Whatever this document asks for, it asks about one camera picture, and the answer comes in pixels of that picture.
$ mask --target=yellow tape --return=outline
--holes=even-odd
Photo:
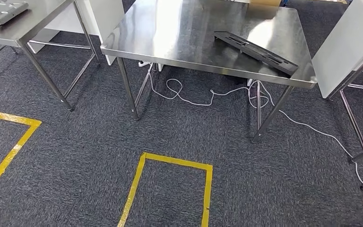
[[[30,125],[30,128],[24,133],[24,135],[20,138],[17,144],[13,147],[13,149],[6,155],[3,161],[0,164],[0,176],[5,172],[6,167],[10,164],[19,150],[23,147],[23,145],[27,142],[27,140],[31,137],[34,131],[40,126],[41,121],[29,119],[25,117],[19,117],[7,113],[0,113],[0,119],[6,120],[10,122],[16,122],[20,124]]]
[[[172,163],[181,166],[188,166],[198,169],[206,170],[206,180],[205,180],[205,189],[204,189],[204,207],[202,212],[202,220],[201,226],[205,227],[208,226],[209,222],[209,203],[211,198],[211,185],[212,185],[212,165],[198,163],[198,162],[191,162],[183,159],[173,158],[173,157],[166,157],[162,155],[150,154],[143,152],[140,157],[140,161],[137,166],[136,175],[134,176],[133,183],[131,184],[130,192],[127,197],[126,204],[124,205],[123,213],[121,215],[120,221],[118,223],[118,227],[123,227],[126,223],[127,216],[129,215],[131,205],[134,201],[134,196],[136,195],[136,190],[138,186],[138,182],[140,181],[140,177],[144,168],[145,160],[151,159],[160,162]]]
[[[120,221],[118,223],[119,227],[124,226],[127,220],[127,216],[129,215],[131,205],[134,201],[134,195],[136,194],[138,182],[140,181],[141,174],[143,173],[143,168],[145,164],[145,158],[146,154],[143,153],[143,155],[140,157],[140,161],[138,162],[136,175],[134,176],[133,183],[131,184],[130,192],[127,197],[126,204],[124,205],[123,214],[121,215]]]

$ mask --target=cable on floor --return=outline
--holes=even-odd
[[[191,102],[191,101],[189,101],[189,100],[187,100],[187,99],[184,99],[183,97],[181,97],[181,96],[180,96],[180,92],[181,92],[181,90],[183,90],[183,84],[182,84],[179,80],[177,80],[177,79],[168,79],[168,80],[166,81],[166,87],[167,87],[169,90],[171,90],[172,92],[174,92],[174,93],[175,93],[175,95],[174,95],[173,97],[166,97],[166,96],[164,96],[164,95],[160,94],[159,92],[155,91],[155,89],[154,89],[154,85],[153,85],[153,83],[152,83],[152,78],[151,78],[151,69],[152,69],[152,66],[153,66],[153,64],[152,64],[152,63],[150,63],[150,67],[149,67],[149,69],[148,69],[148,73],[147,73],[147,75],[149,76],[149,80],[150,80],[150,82],[151,82],[151,89],[152,89],[152,91],[153,91],[153,92],[155,92],[156,94],[158,94],[159,96],[161,96],[161,97],[163,97],[163,98],[165,98],[165,99],[172,100],[172,99],[175,99],[176,97],[179,97],[179,99],[183,100],[184,102],[190,103],[190,104],[192,104],[192,105],[210,106],[210,105],[212,105],[212,102],[213,102],[213,100],[214,100],[214,96],[215,96],[215,95],[217,95],[217,96],[226,96],[226,95],[228,95],[228,94],[230,94],[230,93],[233,93],[233,92],[235,92],[235,91],[245,89],[245,90],[248,90],[248,101],[249,101],[250,105],[251,105],[252,107],[254,107],[255,109],[257,109],[257,107],[256,107],[254,104],[252,104],[252,102],[251,102],[251,100],[252,100],[252,99],[256,99],[257,97],[256,97],[256,96],[251,97],[251,92],[250,92],[251,87],[252,87],[254,84],[257,84],[257,86],[262,86],[262,88],[264,88],[265,92],[266,92],[266,93],[267,93],[267,95],[269,96],[269,97],[267,97],[267,96],[260,96],[261,98],[266,99],[265,104],[264,104],[264,105],[262,105],[262,106],[261,106],[261,108],[265,107],[265,106],[269,103],[269,101],[270,101],[270,103],[272,104],[272,106],[275,106],[275,104],[273,103],[273,100],[272,100],[272,96],[271,96],[271,94],[268,92],[268,90],[265,88],[265,86],[264,86],[264,85],[262,84],[262,82],[261,82],[261,81],[259,81],[259,80],[256,80],[256,81],[252,82],[252,83],[251,83],[251,85],[250,85],[249,87],[240,87],[240,88],[237,88],[237,89],[231,90],[231,91],[229,91],[229,92],[227,92],[227,93],[224,93],[224,94],[216,93],[216,92],[214,92],[214,91],[211,89],[211,90],[209,90],[209,91],[212,93],[211,101],[210,101],[208,104],[199,104],[199,103]],[[176,81],[176,82],[180,85],[180,89],[179,89],[178,91],[176,91],[176,90],[174,90],[174,89],[170,88],[170,86],[169,86],[169,82],[170,82],[170,81]],[[310,125],[308,125],[308,124],[301,123],[301,122],[297,122],[297,121],[295,121],[295,120],[291,119],[291,118],[290,118],[290,117],[289,117],[289,116],[288,116],[285,112],[283,112],[283,111],[281,111],[281,110],[279,110],[279,112],[281,112],[284,116],[286,116],[286,117],[287,117],[287,118],[288,118],[291,122],[293,122],[293,123],[296,123],[296,124],[299,124],[299,125],[307,126],[308,128],[310,128],[310,129],[314,130],[315,132],[317,132],[317,133],[319,133],[319,134],[322,134],[322,135],[324,135],[324,136],[328,136],[328,137],[333,138],[333,139],[334,139],[334,140],[336,140],[336,142],[337,142],[337,143],[341,146],[341,148],[345,151],[345,153],[346,153],[347,155],[349,155],[349,157],[353,158],[353,156],[352,156],[352,155],[351,155],[351,154],[350,154],[350,153],[346,150],[346,148],[342,145],[342,143],[341,143],[341,142],[340,142],[340,141],[339,141],[336,137],[334,137],[334,136],[332,136],[332,135],[329,135],[329,134],[327,134],[327,133],[321,132],[321,131],[319,131],[319,130],[317,130],[317,129],[313,128],[312,126],[310,126]],[[357,164],[357,162],[354,162],[354,164],[355,164],[355,173],[357,174],[357,177],[358,177],[358,179],[360,180],[360,182],[363,184],[363,180],[361,179],[361,177],[360,177],[360,175],[359,175],[359,173],[358,173],[358,164]]]

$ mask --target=gray carpet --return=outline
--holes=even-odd
[[[289,7],[299,12],[312,55],[346,9],[307,0],[290,0]],[[85,44],[83,35],[65,32],[54,41]],[[88,56],[45,47],[37,58],[63,91]],[[213,165],[210,226],[363,226],[361,184],[332,139],[280,114],[262,141],[251,144],[256,113],[244,92],[199,107],[146,89],[136,122],[118,67],[100,57],[101,67],[89,67],[70,95],[75,111],[69,113],[23,53],[0,53],[0,112],[43,122],[0,178],[0,226],[115,226],[145,150]],[[126,67],[137,93],[147,69],[129,60]],[[210,89],[237,88],[222,75],[165,67],[154,84],[168,96],[168,78],[179,79],[181,95],[193,102],[209,101]],[[274,98],[284,89],[265,85]],[[363,91],[346,93],[363,129]],[[317,87],[296,89],[283,110],[337,136],[353,154],[360,151],[342,102],[323,100]],[[0,158],[25,129],[0,122]],[[359,172],[363,177],[363,162]],[[202,170],[148,160],[126,225],[199,226],[204,186]]]

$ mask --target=white partition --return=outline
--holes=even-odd
[[[312,63],[324,98],[363,63],[363,0],[351,3]]]
[[[91,35],[97,35],[101,43],[115,29],[124,16],[121,0],[77,0],[87,30]],[[60,31],[83,33],[73,5],[68,6],[45,29],[34,38],[36,41],[48,42]],[[34,53],[40,51],[44,45],[29,44]],[[106,56],[111,65],[115,59]]]

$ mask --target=table top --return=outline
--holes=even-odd
[[[1,45],[18,46],[18,42],[28,42],[74,0],[25,1],[28,10],[0,26]]]
[[[228,31],[299,66],[289,79],[221,40]],[[295,9],[223,0],[136,0],[101,46],[103,54],[295,87],[316,83]]]

